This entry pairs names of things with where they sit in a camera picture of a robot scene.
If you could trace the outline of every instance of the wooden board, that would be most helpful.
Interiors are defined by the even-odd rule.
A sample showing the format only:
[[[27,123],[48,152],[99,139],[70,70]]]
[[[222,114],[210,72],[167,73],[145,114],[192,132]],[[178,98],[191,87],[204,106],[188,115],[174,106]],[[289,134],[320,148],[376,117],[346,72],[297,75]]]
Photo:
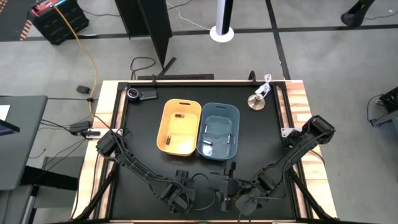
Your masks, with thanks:
[[[200,80],[201,82],[251,82],[250,80]],[[286,82],[287,94],[289,96],[290,109],[292,111],[292,116],[294,120],[294,125],[296,128],[301,128],[305,122],[309,118],[311,118],[312,114],[310,111],[310,107],[307,100],[307,95],[305,93],[303,81],[285,81],[285,80],[274,80],[275,82]],[[98,105],[96,108],[95,115],[99,116],[107,125],[111,124],[113,108],[116,100],[116,93],[118,89],[119,82],[141,82],[141,83],[150,83],[151,81],[104,81],[101,93],[99,95]],[[176,80],[161,80],[158,82],[176,82]],[[184,80],[181,82],[197,82],[197,80]],[[123,112],[123,102],[124,98],[121,98],[122,103],[120,103],[120,107],[118,109],[118,117],[116,120],[116,128],[119,127],[121,123],[121,114]],[[284,118],[285,127],[288,127],[287,124],[287,116],[285,105],[282,98],[282,93],[279,94],[279,101],[282,110],[282,117]],[[105,128],[104,124],[102,124],[98,119],[94,119],[93,123],[94,128]],[[79,181],[79,194],[78,194],[78,204],[76,208],[76,213],[74,217],[77,217],[83,209],[88,205],[92,196],[96,193],[98,189],[98,184],[101,177],[102,165],[104,159],[99,156],[97,161],[97,166],[95,167],[95,162],[97,159],[98,153],[96,152],[96,143],[98,140],[91,140],[88,143],[87,151],[85,155],[85,161],[83,164],[83,170],[81,171],[80,181]],[[314,149],[316,152],[321,154],[320,148],[316,147]],[[326,170],[323,166],[322,161],[316,157],[311,152],[307,153],[303,158],[303,168],[305,173],[305,178],[307,180],[307,187],[311,194],[314,196],[315,200],[323,207],[323,209],[331,216],[336,217],[335,206],[333,203],[333,199],[331,197],[331,192],[329,188],[328,178],[326,176]],[[298,203],[300,206],[300,211],[302,217],[306,217],[305,207],[302,195],[298,188],[296,188],[298,192]],[[101,201],[101,210],[99,213],[100,218],[105,217],[106,207],[108,205],[108,196],[109,196],[109,188],[104,193],[103,199]]]

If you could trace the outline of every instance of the yellow plastic bin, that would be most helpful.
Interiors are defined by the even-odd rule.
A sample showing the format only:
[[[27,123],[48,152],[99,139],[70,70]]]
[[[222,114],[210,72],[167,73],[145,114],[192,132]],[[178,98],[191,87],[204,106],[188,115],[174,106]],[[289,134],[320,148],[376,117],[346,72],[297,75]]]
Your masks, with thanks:
[[[197,145],[201,106],[190,100],[172,99],[164,105],[157,147],[176,156],[189,156]]]

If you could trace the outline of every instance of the round metal object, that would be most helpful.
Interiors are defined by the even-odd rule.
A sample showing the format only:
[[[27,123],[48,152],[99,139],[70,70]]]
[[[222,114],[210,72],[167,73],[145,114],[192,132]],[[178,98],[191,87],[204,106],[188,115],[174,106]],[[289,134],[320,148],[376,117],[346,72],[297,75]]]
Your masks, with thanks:
[[[127,91],[127,97],[130,102],[135,102],[139,99],[139,92],[135,88],[131,88]]]
[[[255,111],[259,111],[266,106],[266,101],[261,99],[261,95],[253,94],[248,98],[248,105]]]

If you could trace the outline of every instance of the black case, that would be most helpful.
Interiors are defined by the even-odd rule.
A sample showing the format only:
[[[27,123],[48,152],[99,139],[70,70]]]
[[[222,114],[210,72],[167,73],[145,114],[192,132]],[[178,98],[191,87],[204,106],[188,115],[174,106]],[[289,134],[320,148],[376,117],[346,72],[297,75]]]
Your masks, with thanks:
[[[78,33],[88,26],[88,19],[77,4],[77,0],[66,0],[57,6],[67,18],[73,30]],[[59,45],[73,37],[72,32],[54,8],[47,9],[43,14],[36,16],[29,10],[28,19],[32,21],[36,29],[51,43]]]

